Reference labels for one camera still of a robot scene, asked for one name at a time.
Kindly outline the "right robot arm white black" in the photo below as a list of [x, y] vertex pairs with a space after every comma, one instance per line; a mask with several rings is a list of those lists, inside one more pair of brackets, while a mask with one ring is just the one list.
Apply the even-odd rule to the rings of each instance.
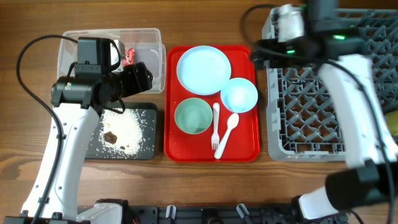
[[296, 196], [289, 220], [311, 223], [354, 208], [386, 202], [387, 222], [397, 198], [397, 144], [387, 127], [359, 29], [338, 16], [336, 1], [279, 6], [278, 35], [251, 42], [259, 69], [314, 64], [330, 94], [343, 134], [347, 169], [330, 174], [323, 187]]

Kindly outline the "light blue bowl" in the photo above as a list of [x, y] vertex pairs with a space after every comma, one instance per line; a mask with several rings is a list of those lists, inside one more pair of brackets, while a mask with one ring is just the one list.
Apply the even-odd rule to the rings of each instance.
[[246, 113], [252, 110], [258, 101], [256, 86], [245, 78], [232, 78], [221, 89], [221, 102], [233, 113]]

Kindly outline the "red snack wrapper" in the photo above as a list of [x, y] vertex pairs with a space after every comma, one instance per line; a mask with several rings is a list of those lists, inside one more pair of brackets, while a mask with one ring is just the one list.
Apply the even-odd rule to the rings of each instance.
[[132, 65], [134, 63], [135, 53], [136, 52], [134, 48], [129, 48], [125, 50], [125, 57], [121, 62], [124, 67]]

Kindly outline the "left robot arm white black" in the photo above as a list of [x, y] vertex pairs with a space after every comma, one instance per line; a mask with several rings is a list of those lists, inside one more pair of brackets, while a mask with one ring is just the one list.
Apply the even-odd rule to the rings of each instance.
[[16, 64], [19, 84], [51, 115], [52, 127], [34, 187], [20, 215], [6, 216], [5, 223], [136, 222], [127, 200], [101, 199], [78, 213], [78, 187], [86, 149], [106, 104], [150, 90], [153, 76], [142, 62], [117, 71], [122, 57], [112, 62], [111, 50], [118, 47], [112, 39], [80, 37], [75, 43], [77, 60], [53, 84], [52, 106], [27, 88]]

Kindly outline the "light blue plate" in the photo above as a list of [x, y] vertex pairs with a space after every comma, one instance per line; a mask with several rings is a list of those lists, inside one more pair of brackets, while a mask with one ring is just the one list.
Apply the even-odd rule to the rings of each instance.
[[232, 68], [227, 56], [219, 49], [200, 45], [188, 49], [177, 62], [177, 78], [190, 93], [215, 94], [231, 78]]

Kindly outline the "yellow plastic cup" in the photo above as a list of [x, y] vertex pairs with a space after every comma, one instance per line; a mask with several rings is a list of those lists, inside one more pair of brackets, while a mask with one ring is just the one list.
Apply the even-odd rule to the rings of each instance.
[[392, 136], [398, 133], [398, 111], [391, 111], [385, 115], [386, 124]]

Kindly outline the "green bowl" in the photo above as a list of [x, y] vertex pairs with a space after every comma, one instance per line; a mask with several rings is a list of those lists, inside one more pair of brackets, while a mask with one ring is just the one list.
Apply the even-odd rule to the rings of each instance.
[[210, 105], [200, 98], [187, 98], [179, 103], [174, 113], [177, 127], [187, 134], [206, 131], [213, 121]]

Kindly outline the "white plastic spoon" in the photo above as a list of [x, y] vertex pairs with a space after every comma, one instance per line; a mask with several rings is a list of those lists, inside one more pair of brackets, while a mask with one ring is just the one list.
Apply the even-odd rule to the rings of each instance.
[[231, 131], [238, 125], [239, 123], [239, 115], [237, 113], [233, 113], [227, 120], [227, 130], [214, 154], [215, 159], [220, 159], [223, 155], [224, 149], [228, 142], [229, 135]]

